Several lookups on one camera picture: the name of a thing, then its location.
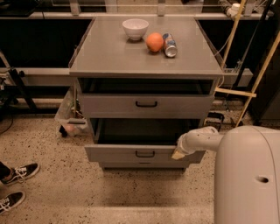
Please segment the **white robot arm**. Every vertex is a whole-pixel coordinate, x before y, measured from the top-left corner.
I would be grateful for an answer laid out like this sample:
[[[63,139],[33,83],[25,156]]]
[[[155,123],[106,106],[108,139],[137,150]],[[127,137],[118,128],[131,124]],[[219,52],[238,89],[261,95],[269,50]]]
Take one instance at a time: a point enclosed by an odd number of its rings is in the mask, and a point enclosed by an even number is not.
[[[212,126],[181,135],[174,159],[214,151],[214,224],[280,224],[280,130]]]

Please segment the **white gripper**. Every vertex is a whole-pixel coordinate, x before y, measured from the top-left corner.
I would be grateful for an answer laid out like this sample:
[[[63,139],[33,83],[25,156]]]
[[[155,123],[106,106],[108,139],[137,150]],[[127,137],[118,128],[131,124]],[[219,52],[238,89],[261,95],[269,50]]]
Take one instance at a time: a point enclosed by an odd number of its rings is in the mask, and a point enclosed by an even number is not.
[[[219,132],[216,128],[207,126],[199,129],[192,129],[179,137],[171,158],[179,160],[196,151],[216,151],[218,147]]]

